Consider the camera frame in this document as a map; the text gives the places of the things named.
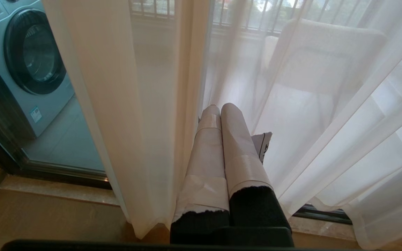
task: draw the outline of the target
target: curtain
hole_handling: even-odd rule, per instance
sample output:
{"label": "curtain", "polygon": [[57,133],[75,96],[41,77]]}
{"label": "curtain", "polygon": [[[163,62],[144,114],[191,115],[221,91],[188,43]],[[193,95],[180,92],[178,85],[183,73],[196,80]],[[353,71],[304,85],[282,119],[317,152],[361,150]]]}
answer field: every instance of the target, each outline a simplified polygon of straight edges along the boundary
{"label": "curtain", "polygon": [[286,216],[342,208],[363,248],[402,238],[402,1],[43,0],[138,238],[170,227],[203,108],[273,133]]}
{"label": "curtain", "polygon": [[342,208],[365,249],[402,238],[402,1],[216,0],[203,108],[273,133],[286,216]]}
{"label": "curtain", "polygon": [[209,2],[43,4],[127,221],[138,238],[169,228],[202,107]]}

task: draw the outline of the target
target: washing machine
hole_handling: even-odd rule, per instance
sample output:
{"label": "washing machine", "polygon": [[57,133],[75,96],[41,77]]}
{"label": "washing machine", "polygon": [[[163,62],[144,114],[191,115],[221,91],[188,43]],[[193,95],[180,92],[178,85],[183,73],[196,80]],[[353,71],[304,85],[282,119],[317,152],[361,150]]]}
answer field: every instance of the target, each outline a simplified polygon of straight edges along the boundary
{"label": "washing machine", "polygon": [[29,138],[37,138],[73,96],[40,0],[0,0],[0,76]]}

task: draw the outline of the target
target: wooden floor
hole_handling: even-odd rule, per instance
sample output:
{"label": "wooden floor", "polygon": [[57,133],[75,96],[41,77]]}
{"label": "wooden floor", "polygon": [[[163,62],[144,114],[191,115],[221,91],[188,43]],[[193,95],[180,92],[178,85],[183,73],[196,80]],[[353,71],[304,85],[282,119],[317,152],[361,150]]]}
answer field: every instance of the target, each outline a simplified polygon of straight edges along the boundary
{"label": "wooden floor", "polygon": [[[120,207],[0,190],[0,248],[15,239],[169,243],[157,226],[143,240],[134,236]],[[298,248],[359,249],[356,242],[295,233]]]}

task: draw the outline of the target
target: tape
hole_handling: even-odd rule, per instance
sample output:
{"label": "tape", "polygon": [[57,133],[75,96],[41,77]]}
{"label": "tape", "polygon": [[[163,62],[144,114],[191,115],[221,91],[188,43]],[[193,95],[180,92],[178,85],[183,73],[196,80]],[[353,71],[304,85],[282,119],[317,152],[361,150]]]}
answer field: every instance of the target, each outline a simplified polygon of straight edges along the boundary
{"label": "tape", "polygon": [[173,222],[184,213],[194,211],[202,213],[207,210],[229,211],[228,184],[222,177],[201,175],[185,176],[182,191],[178,195]]}
{"label": "tape", "polygon": [[225,164],[229,198],[240,189],[267,186],[273,189],[260,159],[253,155],[240,155]]}
{"label": "tape", "polygon": [[216,128],[221,131],[220,117],[212,113],[202,116],[202,119],[198,124],[198,128],[196,129],[195,137],[200,130],[203,130],[205,128]]}

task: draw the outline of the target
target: white paper wrapping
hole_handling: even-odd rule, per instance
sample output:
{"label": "white paper wrapping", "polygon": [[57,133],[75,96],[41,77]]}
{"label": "white paper wrapping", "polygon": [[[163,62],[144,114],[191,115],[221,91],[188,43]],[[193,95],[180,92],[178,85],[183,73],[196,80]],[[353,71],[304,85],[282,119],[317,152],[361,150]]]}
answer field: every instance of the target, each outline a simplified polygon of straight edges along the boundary
{"label": "white paper wrapping", "polygon": [[229,211],[219,115],[215,105],[207,107],[202,113],[173,222],[189,211]]}
{"label": "white paper wrapping", "polygon": [[225,104],[221,110],[221,125],[229,197],[251,186],[272,189],[240,109],[231,103]]}
{"label": "white paper wrapping", "polygon": [[252,142],[254,143],[255,150],[257,151],[260,162],[262,163],[263,159],[265,158],[266,151],[268,150],[272,135],[272,132],[267,132],[262,133],[261,135],[252,136]]}

